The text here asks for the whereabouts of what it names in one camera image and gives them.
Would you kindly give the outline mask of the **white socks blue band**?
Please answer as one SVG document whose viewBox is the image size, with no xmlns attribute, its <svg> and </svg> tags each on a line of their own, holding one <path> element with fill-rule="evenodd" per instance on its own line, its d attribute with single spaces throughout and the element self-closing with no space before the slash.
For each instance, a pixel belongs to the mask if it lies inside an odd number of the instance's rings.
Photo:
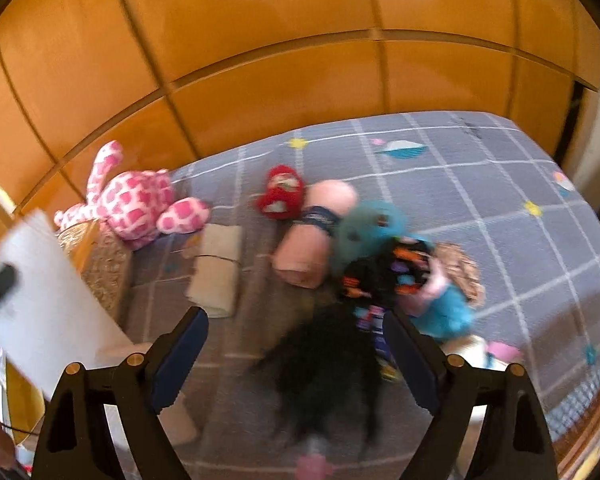
<svg viewBox="0 0 600 480">
<path fill-rule="evenodd" d="M 445 354 L 457 354 L 472 367 L 485 370 L 506 370 L 512 363 L 522 364 L 524 357 L 520 350 L 499 341 L 486 341 L 477 335 L 447 341 L 442 350 Z M 475 453 L 482 422 L 486 414 L 486 406 L 476 406 L 471 412 L 471 418 L 460 454 L 456 460 L 456 469 L 466 474 L 469 463 Z"/>
</svg>

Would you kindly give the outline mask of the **brown satin scrunchie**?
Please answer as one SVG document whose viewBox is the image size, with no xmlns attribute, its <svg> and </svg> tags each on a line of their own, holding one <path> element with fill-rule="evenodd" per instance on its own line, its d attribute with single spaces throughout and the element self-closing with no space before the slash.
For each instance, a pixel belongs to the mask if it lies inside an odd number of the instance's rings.
<svg viewBox="0 0 600 480">
<path fill-rule="evenodd" d="M 478 264 L 454 243 L 437 243 L 434 255 L 442 263 L 446 276 L 465 296 L 469 307 L 480 308 L 486 300 L 486 289 L 480 280 Z"/>
</svg>

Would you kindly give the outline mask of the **black braided hair wig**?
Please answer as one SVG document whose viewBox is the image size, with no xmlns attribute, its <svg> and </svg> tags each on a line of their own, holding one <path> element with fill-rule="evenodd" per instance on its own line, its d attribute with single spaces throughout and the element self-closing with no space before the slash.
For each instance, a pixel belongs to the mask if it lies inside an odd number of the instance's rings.
<svg viewBox="0 0 600 480">
<path fill-rule="evenodd" d="M 376 439 L 382 377 L 372 335 L 356 325 L 354 309 L 373 301 L 349 298 L 339 280 L 337 300 L 319 307 L 253 365 L 277 394 L 275 431 L 292 443 L 327 438 L 328 424 L 347 405 L 362 404 L 363 448 Z"/>
</svg>

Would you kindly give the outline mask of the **blue plush bear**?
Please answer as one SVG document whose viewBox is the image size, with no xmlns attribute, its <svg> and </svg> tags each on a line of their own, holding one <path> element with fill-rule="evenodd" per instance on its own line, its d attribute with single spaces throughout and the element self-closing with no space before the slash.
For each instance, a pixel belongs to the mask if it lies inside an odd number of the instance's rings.
<svg viewBox="0 0 600 480">
<path fill-rule="evenodd" d="M 336 227 L 329 270 L 349 298 L 398 308 L 421 333 L 453 339 L 468 332 L 475 309 L 446 276 L 436 244 L 407 232 L 395 206 L 361 202 Z"/>
</svg>

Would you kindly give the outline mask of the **beige cloth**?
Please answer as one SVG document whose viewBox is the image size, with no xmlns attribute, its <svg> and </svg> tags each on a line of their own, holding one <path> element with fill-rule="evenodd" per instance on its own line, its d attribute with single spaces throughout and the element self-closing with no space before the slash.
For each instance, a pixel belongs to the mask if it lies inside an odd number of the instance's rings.
<svg viewBox="0 0 600 480">
<path fill-rule="evenodd" d="M 186 297 L 209 318 L 230 318 L 242 270 L 242 228 L 209 223 L 202 230 Z"/>
</svg>

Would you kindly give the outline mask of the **pink towel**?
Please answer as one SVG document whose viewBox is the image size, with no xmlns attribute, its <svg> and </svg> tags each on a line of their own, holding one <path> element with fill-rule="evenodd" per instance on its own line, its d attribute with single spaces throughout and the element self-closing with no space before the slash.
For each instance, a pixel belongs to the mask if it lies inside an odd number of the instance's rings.
<svg viewBox="0 0 600 480">
<path fill-rule="evenodd" d="M 300 218 L 272 255 L 275 273 L 292 286 L 320 286 L 328 271 L 336 227 L 357 202 L 358 192 L 347 182 L 324 180 L 311 185 Z"/>
</svg>

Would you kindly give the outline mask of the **red small sock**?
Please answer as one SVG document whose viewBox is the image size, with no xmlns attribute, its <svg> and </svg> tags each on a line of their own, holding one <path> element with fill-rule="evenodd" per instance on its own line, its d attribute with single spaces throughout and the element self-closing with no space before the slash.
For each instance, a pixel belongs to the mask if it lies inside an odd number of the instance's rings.
<svg viewBox="0 0 600 480">
<path fill-rule="evenodd" d="M 266 218 L 294 220 L 302 211 L 304 182 L 297 171 L 278 165 L 268 172 L 265 191 L 256 201 L 256 208 Z"/>
</svg>

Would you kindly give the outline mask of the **gold storage box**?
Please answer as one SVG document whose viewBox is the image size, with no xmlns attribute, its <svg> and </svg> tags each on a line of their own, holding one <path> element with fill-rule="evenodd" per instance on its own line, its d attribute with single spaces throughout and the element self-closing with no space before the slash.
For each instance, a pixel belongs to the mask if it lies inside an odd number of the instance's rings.
<svg viewBox="0 0 600 480">
<path fill-rule="evenodd" d="M 45 414 L 43 393 L 6 362 L 6 425 L 15 445 L 33 451 Z"/>
</svg>

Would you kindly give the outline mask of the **rattan chair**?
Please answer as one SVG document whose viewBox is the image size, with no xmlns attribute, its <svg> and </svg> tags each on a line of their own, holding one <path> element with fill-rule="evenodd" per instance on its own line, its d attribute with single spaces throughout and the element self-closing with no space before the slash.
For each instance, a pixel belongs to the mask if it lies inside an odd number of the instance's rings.
<svg viewBox="0 0 600 480">
<path fill-rule="evenodd" d="M 553 444 L 559 479 L 585 479 L 600 461 L 600 392 Z"/>
</svg>

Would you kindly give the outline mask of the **silver embossed tissue box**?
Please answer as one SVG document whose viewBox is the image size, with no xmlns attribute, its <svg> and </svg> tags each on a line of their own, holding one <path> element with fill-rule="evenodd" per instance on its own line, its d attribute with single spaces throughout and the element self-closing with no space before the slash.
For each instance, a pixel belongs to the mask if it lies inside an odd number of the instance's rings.
<svg viewBox="0 0 600 480">
<path fill-rule="evenodd" d="M 102 308 L 118 323 L 126 315 L 132 252 L 107 223 L 78 223 L 56 233 L 58 243 Z"/>
</svg>

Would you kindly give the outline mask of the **pink white spotted plush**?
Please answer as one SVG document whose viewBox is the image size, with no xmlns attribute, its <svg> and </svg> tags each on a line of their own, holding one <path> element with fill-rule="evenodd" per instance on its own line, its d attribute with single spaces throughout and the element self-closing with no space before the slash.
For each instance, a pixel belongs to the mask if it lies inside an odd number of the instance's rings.
<svg viewBox="0 0 600 480">
<path fill-rule="evenodd" d="M 117 141 L 100 148 L 87 179 L 86 201 L 55 212 L 59 229 L 101 221 L 130 249 L 137 250 L 161 235 L 204 228 L 211 214 L 209 206 L 192 196 L 178 200 L 168 170 L 130 170 L 108 177 L 122 158 L 122 145 Z"/>
</svg>

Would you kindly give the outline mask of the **wooden wardrobe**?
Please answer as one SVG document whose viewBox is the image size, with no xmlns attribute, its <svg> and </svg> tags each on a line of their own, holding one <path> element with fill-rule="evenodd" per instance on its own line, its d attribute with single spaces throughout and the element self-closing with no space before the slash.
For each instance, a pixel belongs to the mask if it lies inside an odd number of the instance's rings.
<svg viewBox="0 0 600 480">
<path fill-rule="evenodd" d="M 509 118 L 556 151 L 600 88 L 579 0 L 10 0 L 0 13 L 0 187 L 68 207 L 97 150 L 183 166 L 294 128 L 413 110 Z"/>
</svg>

